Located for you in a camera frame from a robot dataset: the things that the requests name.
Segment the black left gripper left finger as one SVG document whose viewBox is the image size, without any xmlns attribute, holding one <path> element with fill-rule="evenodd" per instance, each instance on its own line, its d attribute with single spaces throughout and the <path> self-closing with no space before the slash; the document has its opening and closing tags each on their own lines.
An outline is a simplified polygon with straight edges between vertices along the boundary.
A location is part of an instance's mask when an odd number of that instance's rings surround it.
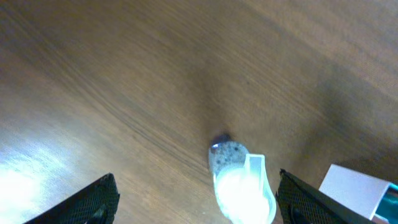
<svg viewBox="0 0 398 224">
<path fill-rule="evenodd" d="M 108 173 L 25 224 L 112 224 L 119 199 L 114 175 Z"/>
</svg>

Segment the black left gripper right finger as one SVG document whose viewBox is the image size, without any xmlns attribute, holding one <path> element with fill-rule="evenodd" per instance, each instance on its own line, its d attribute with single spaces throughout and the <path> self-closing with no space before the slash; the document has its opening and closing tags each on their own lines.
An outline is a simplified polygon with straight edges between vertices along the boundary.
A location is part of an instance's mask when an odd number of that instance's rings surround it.
<svg viewBox="0 0 398 224">
<path fill-rule="evenodd" d="M 284 223 L 372 223 L 282 169 L 276 200 Z"/>
</svg>

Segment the clear spray bottle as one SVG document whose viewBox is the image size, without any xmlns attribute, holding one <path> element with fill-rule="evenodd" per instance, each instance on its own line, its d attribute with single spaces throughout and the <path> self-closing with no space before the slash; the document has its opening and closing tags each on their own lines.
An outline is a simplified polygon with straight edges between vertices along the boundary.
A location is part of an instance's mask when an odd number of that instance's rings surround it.
<svg viewBox="0 0 398 224">
<path fill-rule="evenodd" d="M 231 223 L 274 221 L 277 206 L 267 178 L 265 155 L 250 153 L 224 133 L 212 140 L 208 163 L 217 204 Z"/>
</svg>

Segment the teal mouthwash bottle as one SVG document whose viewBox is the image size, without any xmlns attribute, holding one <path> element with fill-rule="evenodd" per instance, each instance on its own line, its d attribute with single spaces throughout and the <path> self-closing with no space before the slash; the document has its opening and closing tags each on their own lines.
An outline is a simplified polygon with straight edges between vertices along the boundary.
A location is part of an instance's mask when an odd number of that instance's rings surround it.
<svg viewBox="0 0 398 224">
<path fill-rule="evenodd" d="M 391 184 L 382 197 L 376 214 L 385 218 L 390 224 L 397 224 L 397 186 Z"/>
</svg>

